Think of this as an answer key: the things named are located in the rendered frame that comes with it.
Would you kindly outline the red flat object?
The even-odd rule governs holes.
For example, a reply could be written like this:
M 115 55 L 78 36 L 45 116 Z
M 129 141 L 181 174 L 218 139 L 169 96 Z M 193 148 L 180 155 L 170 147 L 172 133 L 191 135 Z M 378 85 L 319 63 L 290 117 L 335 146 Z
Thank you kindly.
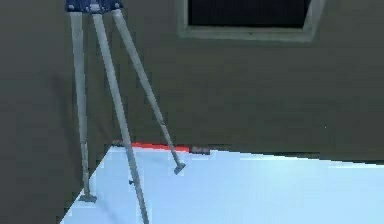
M 111 143 L 111 146 L 123 147 L 124 144 L 122 141 L 113 141 Z M 162 144 L 150 144 L 150 143 L 134 142 L 134 143 L 132 143 L 132 146 L 137 147 L 137 148 L 143 148 L 143 149 L 171 150 L 168 145 L 162 145 Z M 202 148 L 202 147 L 196 147 L 196 146 L 174 146 L 174 150 L 178 151 L 178 152 L 187 152 L 187 153 L 198 154 L 198 155 L 210 155 L 211 154 L 210 148 Z

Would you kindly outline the pale framed window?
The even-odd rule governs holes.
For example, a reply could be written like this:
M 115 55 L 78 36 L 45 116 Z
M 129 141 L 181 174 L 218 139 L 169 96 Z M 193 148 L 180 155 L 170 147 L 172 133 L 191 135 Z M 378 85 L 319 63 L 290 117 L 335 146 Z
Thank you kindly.
M 327 0 L 176 0 L 183 38 L 305 43 Z

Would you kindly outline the grey tripod stand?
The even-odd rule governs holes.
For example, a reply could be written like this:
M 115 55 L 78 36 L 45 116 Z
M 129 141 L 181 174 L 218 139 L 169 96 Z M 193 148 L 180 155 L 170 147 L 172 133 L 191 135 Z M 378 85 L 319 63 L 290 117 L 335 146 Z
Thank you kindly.
M 80 199 L 85 202 L 95 202 L 97 197 L 90 191 L 90 173 L 89 173 L 89 156 L 88 156 L 88 129 L 87 129 L 87 105 L 86 105 L 86 75 L 84 63 L 84 35 L 83 35 L 83 16 L 90 15 L 96 31 L 104 68 L 109 83 L 110 93 L 113 100 L 115 113 L 118 119 L 120 133 L 122 137 L 122 145 L 125 148 L 129 169 L 132 176 L 133 185 L 137 201 L 140 208 L 143 224 L 150 224 L 146 202 L 141 187 L 141 181 L 137 170 L 137 163 L 133 152 L 133 145 L 130 138 L 129 128 L 125 111 L 123 108 L 122 98 L 116 78 L 116 71 L 112 60 L 111 50 L 106 35 L 106 29 L 103 16 L 110 13 L 113 16 L 116 27 L 120 33 L 121 39 L 125 45 L 128 55 L 131 59 L 133 67 L 138 75 L 139 81 L 146 97 L 150 103 L 156 120 L 162 130 L 167 146 L 171 151 L 172 157 L 176 164 L 174 173 L 179 174 L 185 164 L 180 161 L 175 150 L 174 143 L 170 137 L 168 128 L 164 121 L 160 107 L 153 93 L 151 84 L 149 83 L 146 71 L 142 65 L 132 36 L 128 29 L 127 23 L 122 13 L 123 4 L 121 0 L 64 0 L 64 9 L 70 16 L 71 42 L 73 54 L 73 66 L 75 76 L 76 89 L 76 105 L 78 116 L 79 143 L 81 150 L 81 167 L 83 194 Z

